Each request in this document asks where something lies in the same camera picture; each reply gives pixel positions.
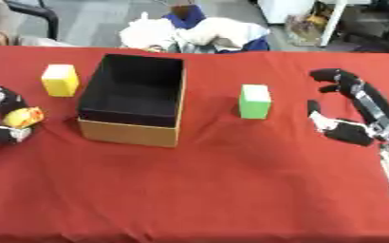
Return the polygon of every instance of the yellow cube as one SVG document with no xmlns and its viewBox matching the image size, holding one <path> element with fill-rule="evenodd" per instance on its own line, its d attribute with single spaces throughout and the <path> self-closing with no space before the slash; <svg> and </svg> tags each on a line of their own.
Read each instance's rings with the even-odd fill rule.
<svg viewBox="0 0 389 243">
<path fill-rule="evenodd" d="M 42 77 L 49 96 L 72 97 L 80 84 L 73 65 L 49 65 Z"/>
</svg>

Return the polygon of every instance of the chair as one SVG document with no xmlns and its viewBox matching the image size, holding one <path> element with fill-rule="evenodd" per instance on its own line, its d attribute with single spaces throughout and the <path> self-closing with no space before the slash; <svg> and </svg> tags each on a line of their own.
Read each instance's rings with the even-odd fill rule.
<svg viewBox="0 0 389 243">
<path fill-rule="evenodd" d="M 371 7 L 373 11 L 383 11 L 389 13 L 389 0 L 374 0 Z M 357 47 L 355 52 L 387 52 L 389 53 L 389 29 L 384 31 L 380 36 L 361 32 L 347 32 L 343 39 L 346 42 L 351 41 L 351 37 L 356 36 L 365 40 L 365 44 Z"/>
<path fill-rule="evenodd" d="M 46 7 L 44 0 L 38 0 L 39 6 L 23 4 L 12 0 L 5 0 L 5 2 L 12 11 L 46 19 L 48 23 L 47 37 L 57 40 L 59 33 L 59 18 L 52 9 Z"/>
</svg>

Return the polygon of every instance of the floor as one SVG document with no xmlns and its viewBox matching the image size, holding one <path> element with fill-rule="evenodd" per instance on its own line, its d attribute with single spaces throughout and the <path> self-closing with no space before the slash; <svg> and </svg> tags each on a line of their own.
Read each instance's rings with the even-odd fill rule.
<svg viewBox="0 0 389 243">
<path fill-rule="evenodd" d="M 36 4 L 37 0 L 18 0 Z M 166 4 L 185 4 L 190 0 L 45 0 L 60 17 L 60 41 L 76 46 L 118 47 L 118 33 L 128 23 L 139 18 L 143 11 L 151 18 L 160 18 L 168 13 Z M 207 16 L 220 16 L 267 26 L 258 7 L 248 0 L 192 0 Z M 46 23 L 36 17 L 17 14 L 16 25 L 20 33 L 35 36 L 46 35 Z M 355 45 L 333 42 L 327 48 L 295 47 L 287 42 L 281 27 L 270 27 L 268 37 L 274 50 L 288 51 L 347 51 Z"/>
</svg>

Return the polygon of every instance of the white cabinet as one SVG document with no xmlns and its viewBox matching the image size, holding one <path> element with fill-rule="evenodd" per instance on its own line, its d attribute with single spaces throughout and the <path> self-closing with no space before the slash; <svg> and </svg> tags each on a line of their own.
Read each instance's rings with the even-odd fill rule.
<svg viewBox="0 0 389 243">
<path fill-rule="evenodd" d="M 290 14 L 308 13 L 315 0 L 258 0 L 270 24 L 283 24 Z"/>
</svg>

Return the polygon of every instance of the cardboard box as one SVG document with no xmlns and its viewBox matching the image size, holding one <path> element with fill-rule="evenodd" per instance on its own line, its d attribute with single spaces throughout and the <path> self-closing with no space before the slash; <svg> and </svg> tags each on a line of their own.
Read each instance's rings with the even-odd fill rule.
<svg viewBox="0 0 389 243">
<path fill-rule="evenodd" d="M 184 91 L 182 60 L 107 54 L 80 99 L 83 135 L 175 147 Z"/>
</svg>

